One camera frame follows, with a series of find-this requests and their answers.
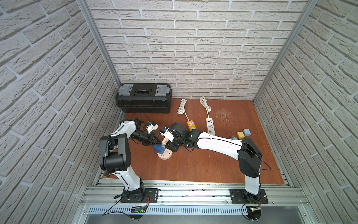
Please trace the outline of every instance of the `orange power strip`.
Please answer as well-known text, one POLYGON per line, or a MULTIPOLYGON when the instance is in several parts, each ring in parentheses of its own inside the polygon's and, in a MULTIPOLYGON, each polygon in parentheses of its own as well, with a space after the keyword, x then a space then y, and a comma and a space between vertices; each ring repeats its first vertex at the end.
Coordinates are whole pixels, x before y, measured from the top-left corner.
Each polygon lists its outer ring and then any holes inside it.
POLYGON ((190 120, 187 122, 189 130, 196 129, 194 121, 190 120))

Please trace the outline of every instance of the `colored block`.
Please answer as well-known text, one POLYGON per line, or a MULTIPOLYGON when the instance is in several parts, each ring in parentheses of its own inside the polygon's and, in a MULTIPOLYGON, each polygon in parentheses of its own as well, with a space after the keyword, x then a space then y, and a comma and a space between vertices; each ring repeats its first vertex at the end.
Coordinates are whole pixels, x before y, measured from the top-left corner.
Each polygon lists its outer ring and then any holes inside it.
POLYGON ((244 131, 242 131, 244 133, 245 136, 250 136, 251 132, 249 129, 244 129, 244 131))
POLYGON ((154 150, 156 153, 163 155, 165 148, 163 146, 154 146, 154 150))
POLYGON ((244 135, 243 132, 238 132, 238 133, 237 133, 237 136, 239 137, 239 139, 245 138, 245 135, 244 135))

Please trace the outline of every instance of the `blue object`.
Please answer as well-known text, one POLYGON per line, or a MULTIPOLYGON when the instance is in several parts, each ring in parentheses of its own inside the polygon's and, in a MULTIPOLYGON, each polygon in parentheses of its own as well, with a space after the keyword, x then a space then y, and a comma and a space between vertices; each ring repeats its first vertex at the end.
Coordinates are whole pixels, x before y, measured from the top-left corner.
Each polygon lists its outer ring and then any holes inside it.
POLYGON ((163 155, 165 148, 163 146, 154 146, 154 150, 156 153, 163 155))
POLYGON ((242 132, 244 133, 245 136, 250 136, 251 135, 251 132, 250 132, 249 129, 244 129, 242 132))

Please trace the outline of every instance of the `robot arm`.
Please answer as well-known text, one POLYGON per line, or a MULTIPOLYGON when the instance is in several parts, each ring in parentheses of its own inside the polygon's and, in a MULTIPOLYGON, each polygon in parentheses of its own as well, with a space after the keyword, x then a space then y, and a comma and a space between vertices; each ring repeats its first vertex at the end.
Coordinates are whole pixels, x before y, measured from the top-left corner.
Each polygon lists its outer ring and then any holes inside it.
POLYGON ((129 192, 137 192, 138 189, 140 191, 142 183, 131 167, 132 156, 128 139, 141 141, 145 146, 161 144, 155 133, 145 133, 140 129, 141 123, 137 118, 125 120, 111 135, 100 138, 101 169, 118 177, 129 192))
POLYGON ((169 140, 173 139, 165 145, 173 152, 176 152, 180 146, 184 146, 212 150, 238 160, 240 171, 245 175, 245 199, 248 201, 259 200, 262 153, 251 139, 226 139, 197 129, 189 132, 179 123, 174 123, 171 127, 164 127, 160 132, 169 140))

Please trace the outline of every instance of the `power strip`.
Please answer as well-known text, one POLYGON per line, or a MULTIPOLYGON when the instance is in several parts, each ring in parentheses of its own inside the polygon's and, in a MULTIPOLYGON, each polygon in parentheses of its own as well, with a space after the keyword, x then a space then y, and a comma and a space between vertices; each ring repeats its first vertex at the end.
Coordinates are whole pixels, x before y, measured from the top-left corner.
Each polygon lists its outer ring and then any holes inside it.
POLYGON ((215 136, 215 129, 214 129, 214 123, 212 118, 206 119, 206 130, 208 131, 208 134, 215 136))
POLYGON ((187 122, 189 130, 196 129, 196 126, 194 124, 194 121, 190 120, 187 122))

